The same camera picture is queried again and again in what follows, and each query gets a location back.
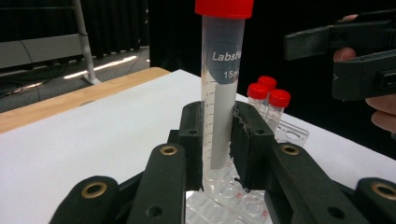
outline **screw hole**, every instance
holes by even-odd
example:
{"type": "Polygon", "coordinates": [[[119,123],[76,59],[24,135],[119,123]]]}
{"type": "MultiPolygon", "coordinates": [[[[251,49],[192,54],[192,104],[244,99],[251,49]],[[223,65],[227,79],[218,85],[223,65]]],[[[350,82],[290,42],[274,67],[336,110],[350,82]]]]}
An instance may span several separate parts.
{"type": "Polygon", "coordinates": [[[390,185],[380,182],[374,182],[372,184],[372,190],[381,197],[396,201],[396,189],[390,185]]]}
{"type": "Polygon", "coordinates": [[[97,198],[105,193],[107,184],[105,182],[94,182],[84,187],[81,196],[86,199],[97,198]]]}
{"type": "Polygon", "coordinates": [[[177,149],[175,147],[163,147],[161,153],[165,156],[172,156],[177,153],[177,149]]]}
{"type": "Polygon", "coordinates": [[[342,210],[336,207],[329,207],[327,211],[332,215],[332,217],[336,217],[338,219],[344,219],[346,216],[342,210]]]}
{"type": "Polygon", "coordinates": [[[261,129],[259,129],[259,130],[256,130],[256,132],[254,132],[254,133],[256,133],[256,134],[265,134],[265,131],[264,131],[264,130],[261,130],[261,129]]]}
{"type": "Polygon", "coordinates": [[[160,217],[162,214],[163,210],[158,205],[151,206],[147,211],[148,217],[160,217]]]}
{"type": "Polygon", "coordinates": [[[285,152],[286,154],[289,154],[291,156],[298,155],[300,153],[300,150],[295,147],[290,147],[290,146],[283,146],[282,151],[285,152]]]}

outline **black plastic part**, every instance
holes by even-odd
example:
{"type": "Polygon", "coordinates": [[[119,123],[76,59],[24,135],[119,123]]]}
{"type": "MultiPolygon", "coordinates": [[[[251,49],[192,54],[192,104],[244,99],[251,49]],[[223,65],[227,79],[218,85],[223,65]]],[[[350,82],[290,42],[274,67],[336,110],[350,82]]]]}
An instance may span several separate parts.
{"type": "Polygon", "coordinates": [[[278,144],[269,162],[293,209],[291,223],[369,223],[309,154],[278,144]]]}
{"type": "Polygon", "coordinates": [[[352,201],[353,198],[353,194],[355,193],[354,189],[350,189],[349,187],[342,185],[336,181],[334,181],[334,183],[338,186],[338,188],[344,193],[344,195],[350,200],[352,201]]]}
{"type": "Polygon", "coordinates": [[[284,56],[287,61],[324,54],[329,43],[329,28],[322,26],[285,35],[284,56]]]}
{"type": "Polygon", "coordinates": [[[203,189],[201,102],[183,107],[179,130],[169,133],[168,143],[176,143],[186,150],[186,190],[203,189]]]}
{"type": "Polygon", "coordinates": [[[269,190],[265,191],[264,200],[273,224],[291,223],[293,210],[287,200],[279,198],[269,190]]]}
{"type": "Polygon", "coordinates": [[[359,14],[353,21],[295,32],[284,36],[285,59],[324,54],[328,49],[353,48],[358,55],[396,48],[396,9],[359,14]]]}
{"type": "Polygon", "coordinates": [[[396,69],[378,72],[376,75],[376,86],[380,90],[396,88],[396,69]]]}
{"type": "Polygon", "coordinates": [[[184,148],[177,144],[151,151],[126,223],[185,222],[185,158],[184,148]]]}
{"type": "Polygon", "coordinates": [[[396,49],[336,62],[332,97],[352,101],[396,93],[396,85],[381,86],[384,74],[392,76],[395,69],[396,49]]]}
{"type": "Polygon", "coordinates": [[[243,188],[264,189],[267,186],[271,174],[269,164],[264,162],[264,152],[271,150],[275,142],[274,133],[256,108],[236,102],[230,156],[243,188]]]}
{"type": "Polygon", "coordinates": [[[361,179],[353,202],[371,223],[396,223],[396,184],[388,180],[361,179]]]}
{"type": "Polygon", "coordinates": [[[137,189],[139,188],[142,176],[143,172],[119,185],[120,211],[114,220],[114,224],[123,224],[126,222],[129,212],[134,204],[134,197],[137,193],[137,189]]]}
{"type": "Polygon", "coordinates": [[[120,209],[118,194],[119,185],[110,177],[92,176],[84,179],[64,198],[50,223],[113,223],[120,209]]]}

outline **brass insert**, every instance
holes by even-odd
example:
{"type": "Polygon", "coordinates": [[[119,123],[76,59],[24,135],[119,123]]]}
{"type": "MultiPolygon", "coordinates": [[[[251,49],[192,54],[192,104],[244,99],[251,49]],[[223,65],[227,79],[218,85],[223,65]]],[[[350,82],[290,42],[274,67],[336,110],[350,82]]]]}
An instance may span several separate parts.
{"type": "Polygon", "coordinates": [[[392,186],[389,186],[389,185],[381,183],[381,182],[374,182],[372,184],[372,190],[376,194],[378,194],[386,199],[396,201],[396,189],[393,188],[392,186]]]}
{"type": "Polygon", "coordinates": [[[86,199],[93,199],[101,196],[106,190],[107,184],[105,182],[94,182],[85,186],[81,192],[81,196],[86,199]]]}
{"type": "Polygon", "coordinates": [[[172,156],[177,153],[177,148],[175,147],[163,147],[161,148],[161,153],[165,156],[172,156]]]}
{"type": "Polygon", "coordinates": [[[292,146],[287,146],[287,145],[283,145],[281,146],[282,151],[286,154],[289,154],[291,156],[296,156],[300,153],[300,150],[296,147],[292,147],[292,146]]]}

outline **white table surface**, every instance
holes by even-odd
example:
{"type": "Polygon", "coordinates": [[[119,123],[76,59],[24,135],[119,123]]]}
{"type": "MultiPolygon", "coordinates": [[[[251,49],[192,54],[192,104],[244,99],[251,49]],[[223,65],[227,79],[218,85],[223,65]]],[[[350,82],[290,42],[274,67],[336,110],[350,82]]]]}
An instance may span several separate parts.
{"type": "MultiPolygon", "coordinates": [[[[182,107],[200,98],[201,79],[178,70],[0,134],[0,223],[48,223],[82,179],[121,183],[142,172],[178,129],[182,107]]],[[[396,161],[285,112],[283,120],[309,131],[304,148],[331,179],[353,189],[368,176],[396,182],[396,161]]]]}

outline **floor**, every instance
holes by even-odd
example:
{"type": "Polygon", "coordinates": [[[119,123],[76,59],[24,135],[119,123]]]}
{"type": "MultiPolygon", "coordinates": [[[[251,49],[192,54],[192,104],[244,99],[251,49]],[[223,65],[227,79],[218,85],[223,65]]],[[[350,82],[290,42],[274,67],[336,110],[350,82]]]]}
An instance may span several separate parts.
{"type": "MultiPolygon", "coordinates": [[[[94,73],[101,82],[149,68],[149,47],[93,58],[94,73]]],[[[91,86],[82,74],[84,60],[34,70],[0,72],[0,113],[91,86]]]]}

